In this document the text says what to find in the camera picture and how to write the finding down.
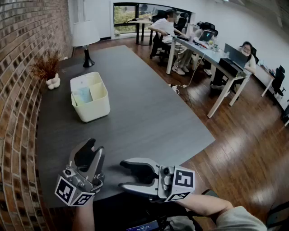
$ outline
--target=wooden floor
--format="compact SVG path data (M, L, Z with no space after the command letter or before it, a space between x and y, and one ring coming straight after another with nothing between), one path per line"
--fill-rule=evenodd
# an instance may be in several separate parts
M90 45L89 50L119 45L128 46L167 83L188 84L191 74L167 75L166 66L158 65L158 57L149 59L151 47L136 45L134 38L101 41ZM83 50L75 50L74 55L83 55ZM261 97L265 87L254 78L232 107L233 93L208 119L218 98L212 95L209 83L210 78L199 67L188 87L190 101L182 98L216 141L183 166L197 172L197 193L212 189L265 222L273 203L289 200L289 128L280 120L280 108L268 97Z

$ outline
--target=plastic organizer bin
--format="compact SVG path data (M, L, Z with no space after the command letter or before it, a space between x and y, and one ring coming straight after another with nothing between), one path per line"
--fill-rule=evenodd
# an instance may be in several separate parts
M83 122L89 122L109 114L108 92L98 72L91 72L71 79L71 90L76 87L89 87L92 97L92 101L77 106L75 98L71 94L72 106Z

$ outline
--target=dried plant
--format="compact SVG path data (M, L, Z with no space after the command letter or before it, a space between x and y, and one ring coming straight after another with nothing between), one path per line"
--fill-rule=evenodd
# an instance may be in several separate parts
M55 77L55 74L58 71L59 60L59 50L54 52L48 50L46 56L40 56L36 59L36 62L31 65L31 72L40 79L50 80Z

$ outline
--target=sleeve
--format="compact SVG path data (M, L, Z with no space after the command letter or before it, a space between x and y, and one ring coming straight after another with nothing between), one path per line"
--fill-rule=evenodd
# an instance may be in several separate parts
M258 218L242 207L235 207L221 214L217 219L215 231L267 231Z
M158 29L158 30L161 30L161 28L162 28L162 20L159 19L154 24L152 24L151 27L153 27L155 29Z
M254 55L251 56L251 59L250 59L250 67L256 69L256 60L255 60Z
M199 38L201 35L202 35L202 30L201 29L197 29L196 32L195 32L195 36Z

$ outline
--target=black lamp base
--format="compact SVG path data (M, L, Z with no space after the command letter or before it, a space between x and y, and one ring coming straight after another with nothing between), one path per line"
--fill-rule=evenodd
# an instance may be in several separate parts
M85 54L85 61L84 61L83 67L91 67L91 66L93 66L95 64L95 62L93 62L91 60L91 58L89 57L88 49L84 50L84 54Z

